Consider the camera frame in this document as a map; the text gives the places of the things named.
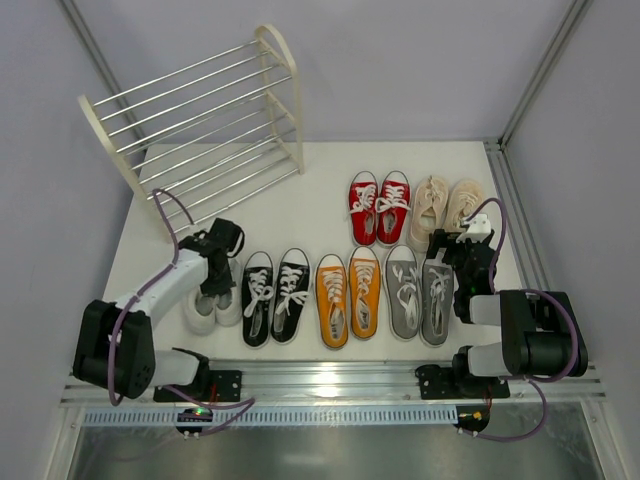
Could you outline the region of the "red left canvas sneaker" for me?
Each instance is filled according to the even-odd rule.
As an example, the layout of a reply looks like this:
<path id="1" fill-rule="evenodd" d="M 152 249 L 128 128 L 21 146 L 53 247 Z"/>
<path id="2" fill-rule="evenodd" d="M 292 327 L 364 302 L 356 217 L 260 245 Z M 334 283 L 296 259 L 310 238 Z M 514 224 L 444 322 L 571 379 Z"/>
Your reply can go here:
<path id="1" fill-rule="evenodd" d="M 377 198 L 378 184 L 373 173 L 357 173 L 349 186 L 347 201 L 351 231 L 357 245 L 371 246 L 376 240 Z"/>

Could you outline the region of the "left controller board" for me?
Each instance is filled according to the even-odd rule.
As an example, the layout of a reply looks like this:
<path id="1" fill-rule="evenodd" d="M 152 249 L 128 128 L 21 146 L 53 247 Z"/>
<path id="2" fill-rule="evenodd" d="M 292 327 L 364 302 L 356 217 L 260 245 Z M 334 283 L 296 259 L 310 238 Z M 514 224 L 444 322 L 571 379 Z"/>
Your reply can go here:
<path id="1" fill-rule="evenodd" d="M 198 439 L 212 425 L 213 412 L 204 407 L 187 408 L 177 415 L 176 430 L 184 440 Z"/>

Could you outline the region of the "aluminium right side rail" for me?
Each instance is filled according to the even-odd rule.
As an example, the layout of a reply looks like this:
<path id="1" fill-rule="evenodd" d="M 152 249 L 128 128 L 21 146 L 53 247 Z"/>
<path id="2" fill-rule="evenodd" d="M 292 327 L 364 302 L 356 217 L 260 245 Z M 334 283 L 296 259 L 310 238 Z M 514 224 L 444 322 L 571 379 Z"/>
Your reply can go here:
<path id="1" fill-rule="evenodd" d="M 547 290 L 549 281 L 506 151 L 497 140 L 485 141 L 484 149 L 497 194 L 506 207 L 507 230 L 521 282 L 526 287 Z"/>

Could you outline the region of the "black canvas sneaker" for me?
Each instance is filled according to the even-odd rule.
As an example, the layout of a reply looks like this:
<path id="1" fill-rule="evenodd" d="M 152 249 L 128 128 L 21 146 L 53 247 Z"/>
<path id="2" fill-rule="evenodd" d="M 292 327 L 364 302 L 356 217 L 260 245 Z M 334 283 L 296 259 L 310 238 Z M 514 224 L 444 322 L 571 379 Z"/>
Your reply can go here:
<path id="1" fill-rule="evenodd" d="M 264 251 L 253 253 L 247 260 L 241 282 L 242 335 L 250 348 L 259 348 L 269 337 L 274 268 Z"/>
<path id="2" fill-rule="evenodd" d="M 311 266 L 300 248 L 287 250 L 278 267 L 271 336 L 286 344 L 295 337 L 302 310 L 309 297 Z"/>

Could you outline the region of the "beige lace sneaker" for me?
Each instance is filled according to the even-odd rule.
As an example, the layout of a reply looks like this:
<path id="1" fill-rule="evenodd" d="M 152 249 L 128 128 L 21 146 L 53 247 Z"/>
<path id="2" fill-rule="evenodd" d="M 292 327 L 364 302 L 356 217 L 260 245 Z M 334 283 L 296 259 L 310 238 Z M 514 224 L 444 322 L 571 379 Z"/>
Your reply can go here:
<path id="1" fill-rule="evenodd" d="M 459 181 L 449 193 L 443 228 L 446 232 L 462 232 L 462 222 L 485 200 L 482 185 L 476 180 Z"/>
<path id="2" fill-rule="evenodd" d="M 430 235 L 443 226 L 448 194 L 448 183 L 442 177 L 431 175 L 418 185 L 413 197 L 407 239 L 416 252 L 425 253 Z"/>

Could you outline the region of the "red canvas sneaker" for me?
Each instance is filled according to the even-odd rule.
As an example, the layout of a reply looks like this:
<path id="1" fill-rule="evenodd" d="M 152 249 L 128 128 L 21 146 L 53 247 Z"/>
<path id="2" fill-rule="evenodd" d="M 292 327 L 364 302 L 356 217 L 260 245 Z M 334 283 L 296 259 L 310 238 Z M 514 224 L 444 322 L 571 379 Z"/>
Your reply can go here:
<path id="1" fill-rule="evenodd" d="M 410 184 L 406 175 L 391 171 L 383 180 L 375 203 L 378 216 L 377 239 L 384 247 L 395 245 L 410 211 Z"/>
<path id="2" fill-rule="evenodd" d="M 377 198 L 378 184 L 373 173 L 357 173 L 349 186 L 347 201 L 351 231 L 357 245 L 371 246 L 376 240 Z"/>

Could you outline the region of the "aluminium left corner post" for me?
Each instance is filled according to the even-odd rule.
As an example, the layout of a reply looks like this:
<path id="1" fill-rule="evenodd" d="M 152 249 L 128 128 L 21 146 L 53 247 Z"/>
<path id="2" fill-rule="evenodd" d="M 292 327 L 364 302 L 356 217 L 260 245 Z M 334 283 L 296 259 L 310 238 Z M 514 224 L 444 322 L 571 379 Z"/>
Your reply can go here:
<path id="1" fill-rule="evenodd" d="M 73 0 L 59 0 L 57 4 L 108 93 L 104 104 L 99 105 L 98 101 L 92 103 L 98 120 L 103 126 L 109 126 L 110 122 L 114 120 L 120 127 L 126 127 L 126 133 L 137 142 L 132 149 L 129 149 L 129 152 L 145 153 L 150 146 L 150 142 L 143 140 L 145 134 L 141 126 L 134 126 L 138 119 L 133 111 L 129 110 L 130 104 L 126 95 L 122 93 L 120 83 L 94 38 L 93 32 L 86 22 L 78 3 Z"/>

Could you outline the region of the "aluminium right corner post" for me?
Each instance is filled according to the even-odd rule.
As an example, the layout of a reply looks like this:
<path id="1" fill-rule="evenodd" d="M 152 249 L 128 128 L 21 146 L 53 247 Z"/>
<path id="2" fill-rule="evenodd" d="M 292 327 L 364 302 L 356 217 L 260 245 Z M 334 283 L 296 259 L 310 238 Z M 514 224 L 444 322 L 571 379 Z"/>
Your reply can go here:
<path id="1" fill-rule="evenodd" d="M 542 92 L 547 81 L 550 79 L 556 65 L 560 61 L 564 51 L 568 47 L 572 37 L 578 30 L 592 4 L 592 0 L 573 0 L 569 3 L 568 9 L 563 14 L 558 27 L 551 36 L 541 59 L 538 61 L 522 95 L 506 123 L 503 133 L 499 137 L 498 145 L 502 151 L 507 148 L 527 116 L 529 110 L 533 106 L 535 100 Z"/>

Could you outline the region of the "cream metal shoe shelf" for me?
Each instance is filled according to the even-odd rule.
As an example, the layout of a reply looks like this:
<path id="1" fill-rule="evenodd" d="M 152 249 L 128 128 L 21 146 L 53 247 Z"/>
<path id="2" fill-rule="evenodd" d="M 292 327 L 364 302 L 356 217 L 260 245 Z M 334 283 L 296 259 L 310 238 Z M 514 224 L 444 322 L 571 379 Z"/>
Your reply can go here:
<path id="1" fill-rule="evenodd" d="M 149 221 L 178 234 L 304 174 L 298 66 L 282 33 L 80 108 Z"/>

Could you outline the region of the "grey left canvas sneaker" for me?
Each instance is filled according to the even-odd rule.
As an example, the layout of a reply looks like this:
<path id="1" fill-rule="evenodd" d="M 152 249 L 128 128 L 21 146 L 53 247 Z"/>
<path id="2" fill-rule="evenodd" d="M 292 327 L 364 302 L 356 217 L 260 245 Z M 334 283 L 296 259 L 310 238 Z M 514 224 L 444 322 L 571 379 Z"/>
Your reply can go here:
<path id="1" fill-rule="evenodd" d="M 418 264 L 411 248 L 393 247 L 386 257 L 384 274 L 391 330 L 399 339 L 411 340 L 418 334 L 422 320 Z"/>

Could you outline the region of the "right controller board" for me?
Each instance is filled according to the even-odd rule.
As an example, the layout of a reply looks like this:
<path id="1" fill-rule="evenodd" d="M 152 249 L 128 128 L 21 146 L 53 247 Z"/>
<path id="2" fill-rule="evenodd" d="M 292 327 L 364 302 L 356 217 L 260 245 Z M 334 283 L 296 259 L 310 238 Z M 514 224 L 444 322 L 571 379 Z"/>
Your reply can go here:
<path id="1" fill-rule="evenodd" d="M 454 427 L 471 433 L 481 433 L 489 425 L 490 408 L 486 405 L 461 405 L 456 407 L 457 420 Z"/>

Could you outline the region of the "white sneaker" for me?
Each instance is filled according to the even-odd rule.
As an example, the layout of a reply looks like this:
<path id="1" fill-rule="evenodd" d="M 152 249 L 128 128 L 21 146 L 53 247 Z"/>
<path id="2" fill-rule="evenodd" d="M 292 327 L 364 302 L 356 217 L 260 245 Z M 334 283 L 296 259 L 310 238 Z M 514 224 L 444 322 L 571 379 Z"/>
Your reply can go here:
<path id="1" fill-rule="evenodd" d="M 242 268 L 239 262 L 232 258 L 229 260 L 232 285 L 231 288 L 218 297 L 215 319 L 222 327 L 232 327 L 242 319 L 241 300 L 241 276 Z"/>
<path id="2" fill-rule="evenodd" d="M 213 332 L 216 324 L 216 302 L 213 297 L 203 295 L 197 287 L 183 299 L 181 305 L 184 323 L 191 333 L 208 336 Z"/>

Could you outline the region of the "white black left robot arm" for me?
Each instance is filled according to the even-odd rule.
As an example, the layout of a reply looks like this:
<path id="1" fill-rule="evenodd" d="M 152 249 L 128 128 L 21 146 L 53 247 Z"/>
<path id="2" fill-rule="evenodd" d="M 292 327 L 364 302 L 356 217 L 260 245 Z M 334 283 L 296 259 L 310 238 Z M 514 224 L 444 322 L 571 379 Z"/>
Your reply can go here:
<path id="1" fill-rule="evenodd" d="M 220 298 L 236 285 L 232 265 L 243 246 L 241 227 L 218 218 L 209 230 L 178 242 L 171 262 L 138 290 L 116 301 L 90 302 L 81 320 L 73 376 L 106 389 L 113 404 L 136 399 L 149 388 L 157 401 L 208 399 L 213 388 L 208 358 L 180 347 L 157 349 L 154 330 L 182 305 L 192 331 L 210 334 Z"/>

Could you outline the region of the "red right canvas sneaker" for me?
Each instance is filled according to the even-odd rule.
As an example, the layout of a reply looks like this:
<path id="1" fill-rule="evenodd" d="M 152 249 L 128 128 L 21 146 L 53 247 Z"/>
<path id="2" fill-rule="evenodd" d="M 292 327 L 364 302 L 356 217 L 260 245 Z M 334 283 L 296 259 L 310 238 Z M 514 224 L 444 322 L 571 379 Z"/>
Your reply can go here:
<path id="1" fill-rule="evenodd" d="M 391 171 L 383 180 L 375 203 L 378 216 L 377 239 L 384 247 L 395 245 L 410 211 L 410 184 L 406 175 Z"/>

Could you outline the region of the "aluminium corner post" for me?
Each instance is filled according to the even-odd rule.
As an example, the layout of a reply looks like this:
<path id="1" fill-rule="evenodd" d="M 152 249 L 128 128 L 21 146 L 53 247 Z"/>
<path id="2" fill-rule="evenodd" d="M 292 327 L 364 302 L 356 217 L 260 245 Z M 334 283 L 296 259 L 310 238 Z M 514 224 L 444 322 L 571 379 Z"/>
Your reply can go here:
<path id="1" fill-rule="evenodd" d="M 141 126 L 134 126 L 138 119 L 133 111 L 129 110 L 130 104 L 126 95 L 122 93 L 120 83 L 94 38 L 93 32 L 86 22 L 78 3 L 73 0 L 59 0 L 57 4 L 108 93 L 104 104 L 99 105 L 98 101 L 92 103 L 98 120 L 103 126 L 109 126 L 110 122 L 114 120 L 120 127 L 126 127 L 126 133 L 137 142 L 132 149 L 129 149 L 129 152 L 145 153 L 150 146 L 150 142 L 143 140 L 145 134 Z"/>
<path id="2" fill-rule="evenodd" d="M 542 92 L 547 81 L 550 79 L 556 65 L 560 61 L 564 51 L 568 47 L 572 37 L 578 30 L 592 4 L 592 0 L 573 0 L 569 3 L 568 9 L 563 14 L 558 27 L 551 36 L 541 59 L 538 61 L 522 95 L 506 123 L 503 133 L 499 137 L 498 145 L 502 151 L 507 148 L 527 116 L 529 110 L 533 106 L 535 100 Z"/>

